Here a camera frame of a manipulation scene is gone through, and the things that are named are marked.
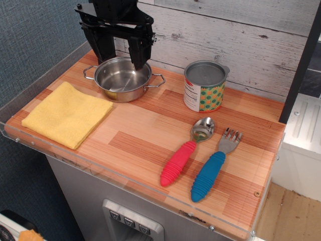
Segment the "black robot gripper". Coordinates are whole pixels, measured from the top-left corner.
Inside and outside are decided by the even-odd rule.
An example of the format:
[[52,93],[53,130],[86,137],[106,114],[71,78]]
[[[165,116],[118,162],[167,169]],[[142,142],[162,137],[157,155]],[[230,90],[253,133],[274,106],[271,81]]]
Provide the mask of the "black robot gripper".
[[77,4],[85,37],[99,62],[116,57],[114,37],[128,40],[136,70],[150,59],[155,33],[154,20],[141,11],[138,1],[91,1]]

